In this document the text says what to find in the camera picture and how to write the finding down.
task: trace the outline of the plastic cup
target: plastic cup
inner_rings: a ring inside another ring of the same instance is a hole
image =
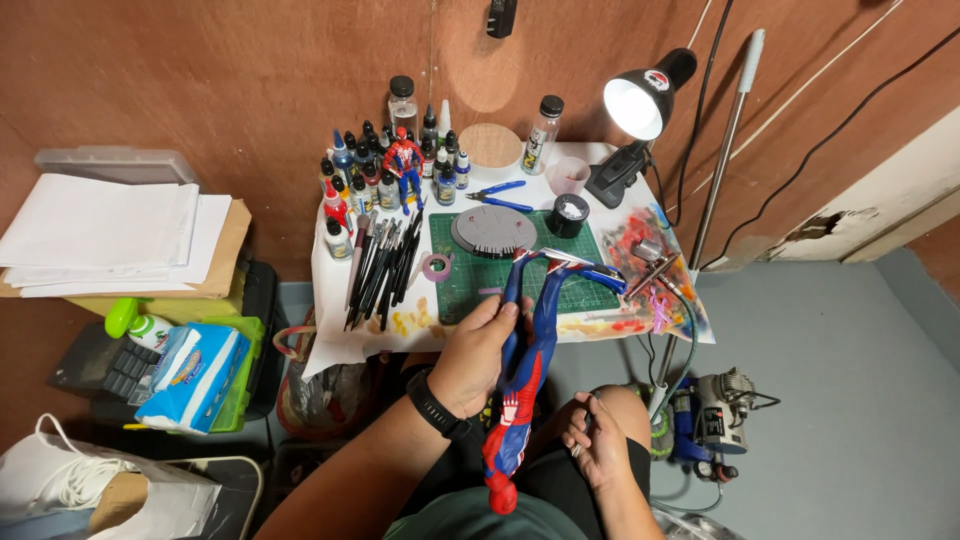
[[[564,193],[579,195],[590,177],[590,167],[586,161],[578,158],[563,158],[558,161],[550,176],[550,190],[554,195]]]

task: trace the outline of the desk lamp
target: desk lamp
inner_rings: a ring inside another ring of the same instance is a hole
[[[670,113],[673,94],[693,77],[697,57],[689,49],[674,49],[652,68],[640,68],[610,79],[603,90],[607,114],[617,127],[636,140],[619,148],[600,165],[590,166],[587,191],[608,209],[623,202],[623,193],[646,165],[644,149],[660,136]]]

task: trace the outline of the black watch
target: black watch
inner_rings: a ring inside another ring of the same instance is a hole
[[[426,376],[431,371],[433,368],[427,368],[414,375],[410,382],[407,382],[407,395],[420,415],[444,438],[459,441],[470,431],[470,420],[457,418],[437,401],[426,383]]]

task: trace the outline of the metal pole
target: metal pole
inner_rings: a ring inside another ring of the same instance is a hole
[[[707,243],[707,234],[710,230],[710,220],[713,219],[713,209],[716,208],[717,204],[717,194],[720,192],[720,184],[727,172],[727,163],[730,161],[730,154],[733,150],[733,136],[736,135],[736,124],[740,121],[740,114],[743,112],[747,94],[750,93],[754,83],[756,65],[760,61],[760,51],[763,50],[763,36],[764,31],[762,30],[754,32],[750,41],[750,48],[747,51],[747,60],[744,63],[743,71],[740,72],[740,83],[737,86],[736,97],[733,98],[733,108],[730,111],[730,119],[727,120],[727,130],[724,132],[723,142],[720,144],[720,154],[717,156],[716,172],[713,174],[713,181],[710,184],[707,206],[704,208],[704,215],[700,219],[697,238],[693,241],[693,253],[690,257],[689,267],[695,270],[699,269],[700,266],[700,257],[704,252],[704,244]],[[671,333],[666,338],[663,363],[657,373],[657,387],[664,388],[665,386],[664,380],[667,372],[670,371],[670,362],[673,361],[673,352],[676,348],[677,336]]]

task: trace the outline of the masking tape roll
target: masking tape roll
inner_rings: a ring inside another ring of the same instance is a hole
[[[442,268],[435,270],[433,265],[440,264]],[[453,266],[453,254],[447,258],[446,255],[435,253],[423,260],[423,275],[431,282],[445,282],[450,277],[450,267]]]

